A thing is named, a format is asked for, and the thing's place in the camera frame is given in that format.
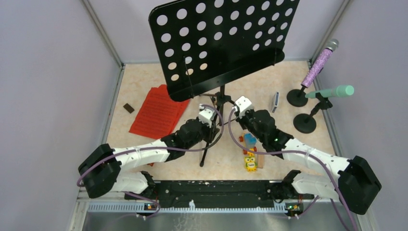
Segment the red sheet music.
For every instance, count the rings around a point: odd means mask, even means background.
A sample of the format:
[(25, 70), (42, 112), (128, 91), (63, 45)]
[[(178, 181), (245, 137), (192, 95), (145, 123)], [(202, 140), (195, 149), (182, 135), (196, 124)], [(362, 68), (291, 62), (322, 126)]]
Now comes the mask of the red sheet music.
[(129, 132), (151, 139), (172, 133), (190, 100), (176, 102), (169, 97), (167, 85), (149, 90)]

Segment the black music stand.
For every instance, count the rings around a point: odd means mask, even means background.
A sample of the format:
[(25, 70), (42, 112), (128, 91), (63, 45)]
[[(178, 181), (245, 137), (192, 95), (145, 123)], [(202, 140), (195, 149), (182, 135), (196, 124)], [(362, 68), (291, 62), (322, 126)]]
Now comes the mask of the black music stand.
[(149, 25), (170, 98), (182, 102), (281, 62), (296, 0), (177, 0)]

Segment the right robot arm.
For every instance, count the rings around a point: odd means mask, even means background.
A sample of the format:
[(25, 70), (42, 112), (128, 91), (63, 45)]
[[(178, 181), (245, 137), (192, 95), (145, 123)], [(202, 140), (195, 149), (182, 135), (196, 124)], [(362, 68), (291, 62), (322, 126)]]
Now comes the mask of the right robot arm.
[(364, 215), (382, 189), (368, 161), (361, 156), (339, 157), (308, 146), (277, 129), (266, 110), (241, 111), (234, 106), (229, 118), (233, 115), (237, 115), (241, 127), (262, 144), (265, 149), (262, 154), (279, 156), (319, 173), (310, 175), (298, 171), (289, 177), (289, 181), (282, 185), (282, 192), (288, 198), (313, 194), (338, 199), (350, 212)]

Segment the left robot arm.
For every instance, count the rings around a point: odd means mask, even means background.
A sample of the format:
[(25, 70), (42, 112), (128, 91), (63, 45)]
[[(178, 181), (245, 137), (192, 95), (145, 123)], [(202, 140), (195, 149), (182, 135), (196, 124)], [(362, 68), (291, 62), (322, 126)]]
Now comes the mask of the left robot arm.
[(99, 145), (78, 167), (78, 187), (84, 187), (89, 198), (98, 198), (108, 192), (130, 192), (143, 199), (152, 197), (155, 183), (146, 172), (130, 173), (133, 168), (154, 163), (165, 163), (197, 152), (193, 147), (205, 141), (212, 145), (220, 138), (223, 128), (189, 119), (176, 132), (145, 145), (112, 148)]

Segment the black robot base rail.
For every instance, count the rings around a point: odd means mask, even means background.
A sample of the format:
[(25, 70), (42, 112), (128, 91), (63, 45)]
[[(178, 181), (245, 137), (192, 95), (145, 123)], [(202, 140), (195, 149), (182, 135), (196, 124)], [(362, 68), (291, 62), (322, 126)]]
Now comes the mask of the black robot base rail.
[(280, 180), (163, 180), (141, 194), (161, 208), (270, 208), (284, 200), (314, 199)]

